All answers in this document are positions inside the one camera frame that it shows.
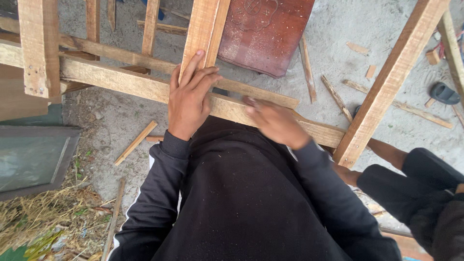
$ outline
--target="concrete floor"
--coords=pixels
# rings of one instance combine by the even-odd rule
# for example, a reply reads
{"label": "concrete floor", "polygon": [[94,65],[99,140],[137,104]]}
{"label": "concrete floor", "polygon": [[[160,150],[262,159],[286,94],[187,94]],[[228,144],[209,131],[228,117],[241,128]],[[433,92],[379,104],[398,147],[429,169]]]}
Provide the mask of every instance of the concrete floor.
{"label": "concrete floor", "polygon": [[[406,23],[415,0],[358,0],[329,1],[316,0],[306,26],[311,67],[315,79],[317,102],[310,103],[306,87],[299,49],[293,55],[287,76],[275,80],[266,75],[258,75],[217,60],[220,73],[226,78],[237,80],[270,91],[301,100],[296,111],[307,119],[327,123],[347,129],[349,124],[336,106],[320,77],[325,75],[339,93],[350,111],[361,104],[365,94],[341,83],[350,79],[370,87],[374,79],[365,78],[369,65],[376,65],[377,76],[387,56],[394,46]],[[164,0],[161,6],[190,13],[192,0]],[[111,32],[106,16],[106,1],[101,1],[101,42],[123,49],[140,52],[143,30],[136,20],[144,20],[145,6],[139,0],[125,0],[116,4],[116,30]],[[455,28],[459,29],[464,20],[461,0],[451,1],[451,14]],[[59,0],[60,31],[85,38],[85,1]],[[167,14],[165,24],[187,26],[186,20]],[[351,41],[370,50],[362,55],[350,50],[346,42]],[[408,112],[391,107],[377,128],[374,138],[387,142],[401,150],[410,151],[415,147],[425,147],[443,158],[457,170],[464,172],[463,152],[464,130],[448,105],[435,103],[429,109],[424,107],[428,100],[428,90],[442,81],[451,88],[454,84],[446,61],[431,66],[425,52],[438,42],[430,39],[416,65],[400,89],[396,99],[409,105],[449,119],[453,129],[447,129]],[[154,56],[174,63],[181,62],[185,36],[157,33]],[[103,63],[126,65],[102,58]],[[167,78],[167,75],[153,75]],[[113,162],[137,137],[151,120],[158,122],[152,135],[162,135],[167,128],[167,106],[155,101],[109,91],[99,87],[71,93],[65,99],[65,122],[84,129],[79,148],[81,153],[92,150],[95,160],[86,164],[83,175],[91,176],[91,182],[104,200],[116,196],[118,179],[127,178],[126,194],[123,198],[124,212],[137,194],[138,187],[148,173],[148,150],[152,144],[142,142],[119,166]],[[364,151],[354,170],[362,171],[367,166],[378,163],[393,169],[372,152]],[[360,198],[371,204],[371,212],[377,208],[371,199],[363,194]],[[381,226],[407,231],[404,225],[386,214],[378,218]]]}

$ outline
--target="finger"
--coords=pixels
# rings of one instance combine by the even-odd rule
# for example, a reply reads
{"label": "finger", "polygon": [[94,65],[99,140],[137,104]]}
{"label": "finger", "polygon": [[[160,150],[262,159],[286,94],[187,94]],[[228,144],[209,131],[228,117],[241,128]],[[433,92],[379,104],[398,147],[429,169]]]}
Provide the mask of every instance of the finger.
{"label": "finger", "polygon": [[184,73],[182,74],[182,79],[180,80],[180,87],[186,86],[192,79],[192,75],[195,72],[195,69],[198,67],[201,59],[205,56],[205,51],[198,50],[195,55],[192,57],[187,67],[185,67]]}
{"label": "finger", "polygon": [[198,72],[196,72],[195,76],[192,78],[192,80],[185,86],[186,89],[193,90],[197,87],[197,85],[203,80],[204,77],[215,74],[219,71],[219,68],[217,67],[208,67],[205,69],[201,69]]}
{"label": "finger", "polygon": [[175,91],[179,87],[179,74],[180,74],[180,64],[178,64],[171,74],[171,83],[169,84],[170,92]]}
{"label": "finger", "polygon": [[245,112],[256,123],[258,128],[263,128],[268,124],[256,108],[247,106],[245,107]]}
{"label": "finger", "polygon": [[221,80],[223,77],[220,76],[219,74],[210,74],[206,75],[200,83],[195,87],[193,90],[195,93],[197,93],[200,97],[205,96],[208,93],[209,88],[211,85],[219,80]]}
{"label": "finger", "polygon": [[203,111],[201,113],[204,116],[208,116],[211,113],[211,100],[209,94],[206,94],[203,99]]}

